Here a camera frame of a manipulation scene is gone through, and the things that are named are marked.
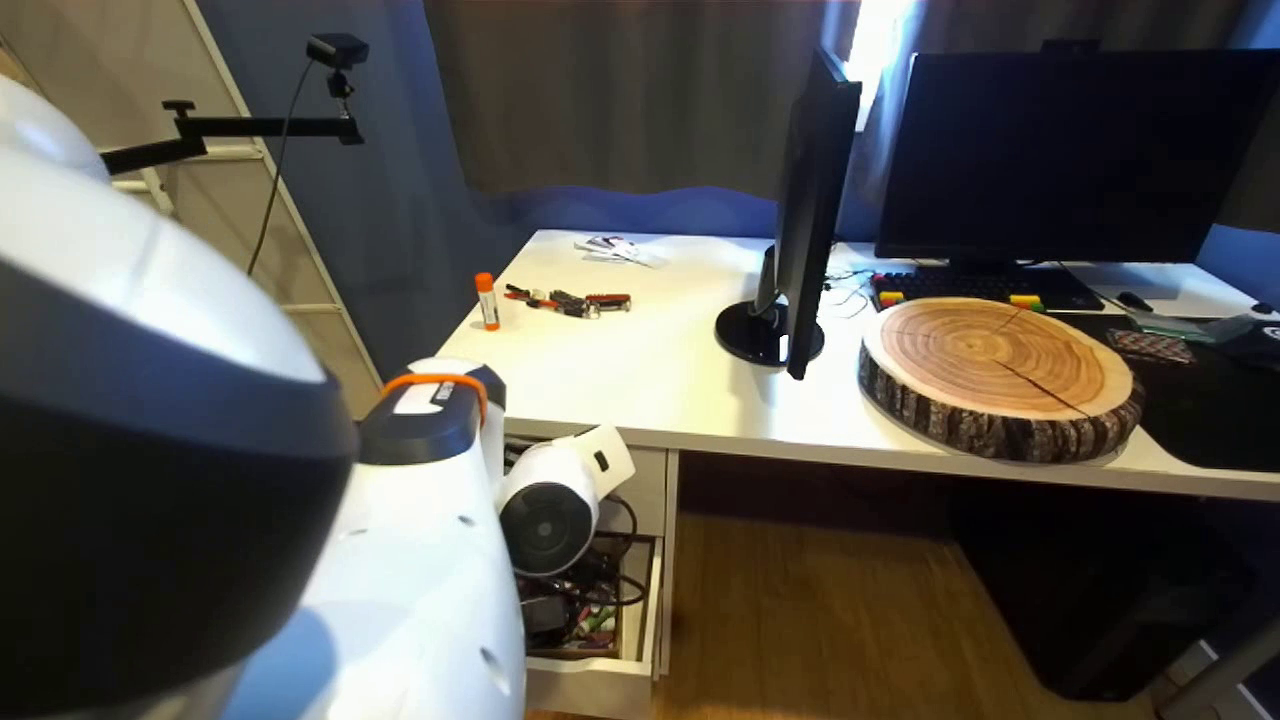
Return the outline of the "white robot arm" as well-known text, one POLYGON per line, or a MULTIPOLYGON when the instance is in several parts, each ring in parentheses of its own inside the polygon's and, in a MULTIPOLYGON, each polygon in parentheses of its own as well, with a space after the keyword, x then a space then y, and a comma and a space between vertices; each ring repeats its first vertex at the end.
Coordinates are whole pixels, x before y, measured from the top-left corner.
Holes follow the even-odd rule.
POLYGON ((506 456, 457 361, 352 415, 60 106, 0 114, 0 720, 521 720, 514 583, 584 554, 618 433, 506 456))

